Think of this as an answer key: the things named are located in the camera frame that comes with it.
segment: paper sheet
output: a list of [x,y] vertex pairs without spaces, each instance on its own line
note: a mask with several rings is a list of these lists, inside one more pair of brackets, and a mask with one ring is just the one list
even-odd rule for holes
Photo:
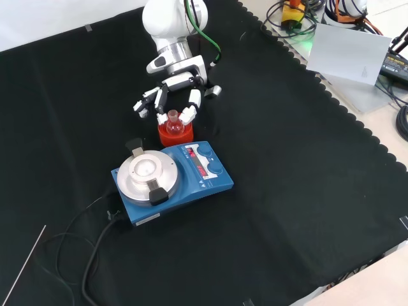
[[374,85],[391,38],[318,24],[307,69]]

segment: black wire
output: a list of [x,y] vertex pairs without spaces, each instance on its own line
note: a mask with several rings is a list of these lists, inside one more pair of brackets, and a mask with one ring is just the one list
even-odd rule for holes
[[[198,17],[197,17],[197,13],[196,13],[196,8],[194,5],[194,0],[191,0],[191,6],[193,7],[193,13],[194,13],[194,18],[196,19],[196,25],[200,28],[200,24],[198,23]],[[201,53],[201,41],[198,40],[198,54]]]
[[[61,237],[61,236],[64,236],[64,237],[65,237],[65,236],[69,236],[69,237],[72,237],[72,238],[77,238],[77,239],[80,239],[80,240],[83,240],[83,241],[87,242],[87,243],[90,244],[92,247],[94,247],[94,244],[93,244],[90,240],[86,239],[86,238],[83,237],[83,236],[80,236],[80,235],[77,235],[77,234],[74,234],[74,233],[61,233],[61,234],[54,235],[54,236],[52,236],[51,238],[49,238],[49,239],[47,239],[47,240],[42,241],[42,242],[38,245],[38,248],[37,248],[37,249],[39,249],[42,245],[47,245],[49,242],[51,242],[51,241],[53,241],[53,240],[55,240],[55,239],[57,239],[57,238],[59,238],[59,237]],[[34,251],[34,254],[33,254],[34,262],[35,262],[45,273],[49,274],[50,276],[52,276],[53,278],[55,278],[57,281],[59,281],[62,285],[64,285],[64,287],[69,291],[69,295],[71,296],[72,306],[75,306],[75,296],[74,296],[74,292],[73,292],[72,288],[69,286],[69,283],[66,282],[63,278],[61,278],[61,277],[55,275],[54,273],[52,273],[49,269],[45,268],[45,266],[41,263],[41,261],[39,260],[39,258],[38,258],[38,256],[37,256],[37,249]]]
[[310,11],[318,11],[324,6],[326,0],[302,0],[302,4],[305,6],[306,2],[309,2]]
[[105,236],[106,232],[118,221],[120,221],[121,218],[116,218],[112,221],[109,222],[108,225],[105,226],[101,234],[99,235],[98,241],[95,244],[94,251],[92,252],[92,255],[89,258],[88,264],[85,268],[84,276],[82,277],[82,285],[81,285],[81,291],[82,295],[84,298],[92,305],[92,306],[99,306],[87,293],[86,287],[87,287],[87,282],[88,282],[88,275],[89,275],[89,270],[91,269],[91,266],[94,262],[95,255],[98,252],[99,245],[101,244],[101,241],[103,237]]
[[408,115],[408,106],[404,105],[401,107],[400,111],[397,114],[397,118],[395,119],[395,126],[399,135],[408,142],[408,122],[407,122],[407,115]]
[[368,32],[370,32],[371,34],[376,34],[376,35],[378,35],[378,33],[374,30],[374,29],[372,29],[371,27],[369,27],[368,26],[368,24],[366,24],[365,22],[362,22],[362,25],[361,25],[364,29],[366,29]]
[[407,60],[404,56],[402,56],[401,54],[399,54],[399,53],[396,53],[393,49],[391,49],[391,48],[389,48],[388,49],[388,52],[389,53],[391,53],[391,54],[393,54],[393,55],[396,55],[396,56],[398,56],[398,57],[400,57],[401,59],[403,59],[403,60]]
[[[278,6],[278,7],[277,7],[273,12],[270,13],[270,11],[271,11],[273,8],[275,8],[276,6]],[[269,22],[269,23],[272,24],[273,26],[282,28],[281,25],[274,24],[274,23],[270,20],[270,17],[271,17],[277,10],[279,10],[280,8],[283,8],[283,6],[288,6],[288,7],[292,8],[292,9],[294,9],[294,10],[298,10],[298,11],[300,11],[300,12],[303,13],[303,16],[301,17],[301,19],[298,21],[297,24],[301,23],[302,20],[303,20],[304,18],[306,18],[307,20],[309,20],[309,21],[312,22],[312,25],[311,25],[309,28],[307,28],[306,30],[303,30],[303,31],[300,31],[300,32],[297,32],[297,33],[294,33],[294,34],[291,34],[291,35],[287,35],[287,36],[281,36],[281,35],[279,35],[279,38],[292,38],[292,37],[299,36],[299,35],[307,35],[307,34],[314,33],[314,31],[316,30],[317,21],[314,19],[314,17],[313,17],[312,15],[311,15],[311,16],[308,16],[308,15],[307,15],[307,12],[308,12],[308,10],[309,10],[309,2],[306,2],[305,10],[302,10],[302,9],[300,9],[300,8],[293,8],[293,7],[291,7],[289,4],[285,3],[284,1],[280,1],[280,2],[278,2],[278,3],[275,3],[274,5],[272,5],[272,6],[269,8],[269,10],[268,10],[267,13],[266,13],[266,20],[261,24],[261,31],[262,31],[262,33],[264,33],[264,34],[267,35],[268,37],[271,36],[270,34],[267,34],[267,33],[264,31],[264,26],[265,26],[265,24],[266,24],[267,22]]]
[[[102,200],[102,199],[105,199],[105,198],[107,198],[107,197],[109,197],[109,196],[111,196],[111,195],[113,195],[113,194],[115,194],[115,193],[110,193],[110,194],[101,196],[100,198],[98,198],[98,199],[96,199],[95,201],[93,201],[90,205],[88,205],[87,207],[85,207],[84,209],[82,209],[79,213],[77,213],[76,216],[74,216],[74,218],[72,218],[71,222],[70,222],[70,223],[68,224],[68,226],[66,227],[64,233],[67,233],[67,232],[69,231],[69,229],[72,227],[72,225],[75,223],[75,221],[76,221],[82,214],[84,214],[86,211],[88,211],[88,209],[90,209],[90,208],[93,206],[93,204],[95,204],[95,203],[97,203],[98,201],[100,201],[100,200]],[[57,272],[57,276],[60,277],[61,279],[63,279],[67,284],[69,284],[69,285],[79,285],[79,284],[77,284],[77,283],[69,282],[68,280],[66,280],[66,279],[61,275],[61,272],[59,271],[59,258],[60,258],[60,255],[61,255],[61,248],[62,248],[62,245],[63,245],[63,243],[64,243],[64,240],[65,240],[65,235],[62,236],[61,241],[60,241],[60,243],[59,243],[59,246],[58,246],[58,248],[57,248],[57,254],[55,255],[55,267],[54,267],[54,268],[55,268],[55,271]],[[97,268],[98,268],[98,265],[99,265],[99,257],[98,257],[98,260],[97,260],[97,262],[96,262],[96,267],[95,267],[94,271],[92,272],[92,276],[96,273],[96,270],[97,270]]]
[[408,33],[408,27],[402,31],[401,35],[394,38],[392,41],[391,48],[394,48],[397,44],[400,43],[400,41],[404,38],[404,36]]
[[392,91],[390,92],[387,87],[384,85],[384,83],[381,82],[381,80],[378,78],[377,81],[381,84],[381,86],[384,87],[385,91],[382,90],[377,84],[375,85],[380,91],[382,91],[383,93],[385,93],[387,96],[389,96],[391,99],[393,99],[395,102],[399,101],[402,102],[405,105],[408,105],[408,102],[405,102],[404,100],[398,98],[397,96],[395,96],[394,94],[392,94]]

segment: green cable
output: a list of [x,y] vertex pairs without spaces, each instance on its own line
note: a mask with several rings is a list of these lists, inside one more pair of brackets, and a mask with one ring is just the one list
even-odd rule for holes
[[219,54],[217,55],[217,57],[215,58],[215,60],[218,61],[219,58],[220,58],[220,56],[221,56],[221,48],[219,47],[219,45],[218,45],[214,40],[212,40],[211,38],[209,38],[209,37],[208,37],[202,30],[200,30],[200,28],[196,25],[196,22],[195,22],[194,19],[193,19],[193,15],[191,14],[190,5],[189,5],[189,3],[188,3],[188,0],[185,0],[185,1],[186,1],[187,14],[188,14],[188,16],[189,16],[190,23],[193,25],[193,27],[196,29],[196,31],[197,31],[202,37],[204,37],[206,40],[208,40],[209,42],[211,42],[211,43],[214,45],[214,47],[217,48]]

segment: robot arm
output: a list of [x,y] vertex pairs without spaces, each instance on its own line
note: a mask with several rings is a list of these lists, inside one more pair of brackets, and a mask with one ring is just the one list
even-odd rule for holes
[[[194,0],[200,29],[208,21],[208,10],[203,0]],[[185,40],[194,34],[194,27],[186,22],[184,0],[149,0],[143,10],[143,25],[156,43],[157,51]]]
[[[157,112],[159,125],[164,124],[168,118],[164,106],[169,92],[187,87],[207,84],[207,71],[202,56],[193,57],[187,36],[196,34],[197,31],[187,18],[185,5],[194,11],[199,29],[204,29],[208,21],[208,11],[203,0],[149,0],[143,10],[143,25],[152,36],[159,56],[147,66],[148,73],[155,73],[164,69],[170,78],[164,80],[160,87],[145,92],[143,99],[137,102],[133,110],[144,118],[147,116],[147,106],[153,104]],[[219,86],[208,89],[206,97],[213,98],[221,92]],[[180,115],[184,125],[192,122],[201,105],[201,92],[191,90],[189,107]]]

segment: digital display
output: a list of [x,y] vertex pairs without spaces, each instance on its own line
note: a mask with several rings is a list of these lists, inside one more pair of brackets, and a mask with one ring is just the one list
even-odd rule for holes
[[203,165],[200,163],[196,153],[194,152],[193,148],[187,148],[187,152],[190,154],[191,160],[196,165],[198,172],[202,177],[206,177],[208,173],[205,171]]

